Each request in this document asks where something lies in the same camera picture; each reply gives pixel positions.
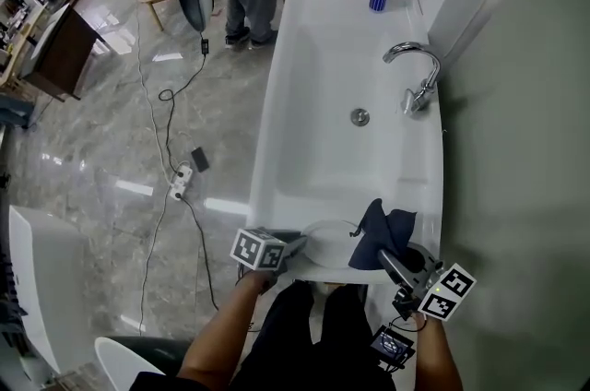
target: white plate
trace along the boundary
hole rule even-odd
[[[303,230],[307,235],[305,256],[324,268],[348,268],[361,236],[350,237],[357,226],[345,220],[320,220]]]

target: shoe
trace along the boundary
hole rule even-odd
[[[235,48],[244,43],[250,38],[250,29],[244,27],[240,33],[235,35],[226,35],[225,36],[225,48],[229,48],[235,50]]]
[[[270,37],[268,37],[264,41],[255,41],[253,39],[250,39],[250,50],[257,50],[259,48],[264,48],[269,45],[274,45],[277,42],[277,35],[278,30],[272,30]]]

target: faucet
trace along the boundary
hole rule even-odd
[[[416,41],[405,41],[390,48],[383,56],[383,61],[391,63],[399,55],[404,53],[423,53],[432,59],[431,74],[427,79],[422,80],[418,91],[414,92],[411,89],[406,89],[404,100],[402,101],[402,110],[404,114],[411,116],[428,105],[441,70],[441,61],[429,45],[417,43]]]

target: power strip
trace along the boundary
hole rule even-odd
[[[180,166],[172,180],[169,196],[172,199],[180,201],[184,196],[184,191],[191,181],[192,176],[193,170],[190,167],[186,165]]]

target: drain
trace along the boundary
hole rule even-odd
[[[371,120],[369,112],[364,109],[355,109],[350,113],[350,121],[357,127],[364,127]]]

